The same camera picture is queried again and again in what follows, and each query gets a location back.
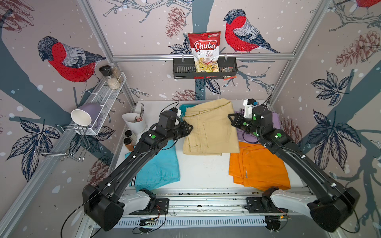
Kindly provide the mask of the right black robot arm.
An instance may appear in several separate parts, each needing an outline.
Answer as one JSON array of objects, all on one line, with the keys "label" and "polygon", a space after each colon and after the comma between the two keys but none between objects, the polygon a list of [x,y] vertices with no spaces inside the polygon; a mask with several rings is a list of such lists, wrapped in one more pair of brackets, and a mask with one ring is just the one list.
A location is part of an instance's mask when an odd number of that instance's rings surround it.
[{"label": "right black robot arm", "polygon": [[251,117],[229,114],[231,125],[253,134],[269,152],[285,162],[309,187],[312,195],[300,195],[272,187],[263,193],[263,205],[284,208],[311,218],[323,230],[334,233],[352,214],[360,198],[312,162],[283,130],[273,126],[272,112],[265,106],[250,109]]}]

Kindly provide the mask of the teal pants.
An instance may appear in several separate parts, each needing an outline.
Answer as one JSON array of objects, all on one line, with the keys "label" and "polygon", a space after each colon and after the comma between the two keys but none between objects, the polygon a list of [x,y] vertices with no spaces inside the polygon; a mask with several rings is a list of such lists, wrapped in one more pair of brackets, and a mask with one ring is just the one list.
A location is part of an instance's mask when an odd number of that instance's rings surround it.
[{"label": "teal pants", "polygon": [[179,162],[174,147],[160,151],[138,172],[130,183],[136,191],[153,191],[181,179]]}]

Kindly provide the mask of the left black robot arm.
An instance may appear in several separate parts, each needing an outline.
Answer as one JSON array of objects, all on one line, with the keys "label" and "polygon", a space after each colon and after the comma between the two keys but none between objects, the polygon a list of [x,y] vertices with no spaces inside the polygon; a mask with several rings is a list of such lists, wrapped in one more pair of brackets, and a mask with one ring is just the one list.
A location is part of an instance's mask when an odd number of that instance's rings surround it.
[{"label": "left black robot arm", "polygon": [[135,175],[171,140],[190,135],[193,126],[181,122],[177,109],[163,111],[159,122],[144,132],[134,151],[97,186],[87,185],[82,192],[83,208],[104,231],[114,228],[124,214],[125,204],[119,200]]}]

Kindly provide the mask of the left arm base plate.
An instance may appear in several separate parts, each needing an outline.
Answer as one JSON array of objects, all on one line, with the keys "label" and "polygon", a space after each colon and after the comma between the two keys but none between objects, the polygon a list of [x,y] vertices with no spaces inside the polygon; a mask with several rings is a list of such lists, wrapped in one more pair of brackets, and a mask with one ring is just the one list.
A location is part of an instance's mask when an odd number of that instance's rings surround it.
[{"label": "left arm base plate", "polygon": [[138,210],[129,215],[164,215],[168,213],[169,209],[169,199],[168,198],[157,198],[155,202],[149,202],[148,207],[144,210]]}]

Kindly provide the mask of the khaki pants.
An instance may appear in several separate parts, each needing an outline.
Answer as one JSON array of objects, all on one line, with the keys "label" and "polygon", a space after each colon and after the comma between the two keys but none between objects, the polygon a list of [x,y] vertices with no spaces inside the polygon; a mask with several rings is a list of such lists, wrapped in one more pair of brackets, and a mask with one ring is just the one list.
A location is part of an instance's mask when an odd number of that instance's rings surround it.
[{"label": "khaki pants", "polygon": [[233,104],[218,99],[186,109],[183,120],[193,129],[184,140],[186,155],[222,155],[240,151],[237,130],[228,118],[233,114]]}]

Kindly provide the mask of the purple pants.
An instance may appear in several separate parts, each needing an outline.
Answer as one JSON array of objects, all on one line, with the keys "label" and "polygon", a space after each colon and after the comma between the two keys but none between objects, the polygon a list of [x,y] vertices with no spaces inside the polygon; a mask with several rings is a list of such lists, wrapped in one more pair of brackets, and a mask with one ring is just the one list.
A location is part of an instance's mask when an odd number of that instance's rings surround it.
[{"label": "purple pants", "polygon": [[[277,113],[272,113],[272,122],[276,129],[281,129],[279,115]],[[244,133],[241,129],[237,129],[237,137],[239,142],[258,144],[258,139],[256,136]]]}]

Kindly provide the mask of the orange pants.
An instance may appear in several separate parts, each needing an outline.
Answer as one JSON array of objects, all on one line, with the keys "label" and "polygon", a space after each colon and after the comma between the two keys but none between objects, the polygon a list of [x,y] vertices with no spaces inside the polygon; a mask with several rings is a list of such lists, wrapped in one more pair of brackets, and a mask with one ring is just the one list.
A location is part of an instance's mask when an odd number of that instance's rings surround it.
[{"label": "orange pants", "polygon": [[260,144],[239,143],[240,152],[230,154],[229,175],[233,182],[266,191],[291,188],[284,162]]}]

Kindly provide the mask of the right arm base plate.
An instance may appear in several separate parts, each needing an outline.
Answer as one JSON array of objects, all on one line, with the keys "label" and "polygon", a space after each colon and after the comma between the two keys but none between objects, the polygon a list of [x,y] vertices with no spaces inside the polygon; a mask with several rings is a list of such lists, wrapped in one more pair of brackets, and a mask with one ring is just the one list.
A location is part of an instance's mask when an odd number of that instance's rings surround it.
[{"label": "right arm base plate", "polygon": [[288,213],[288,209],[276,207],[269,197],[247,197],[246,203],[247,204],[244,206],[244,208],[247,209],[250,214]]}]

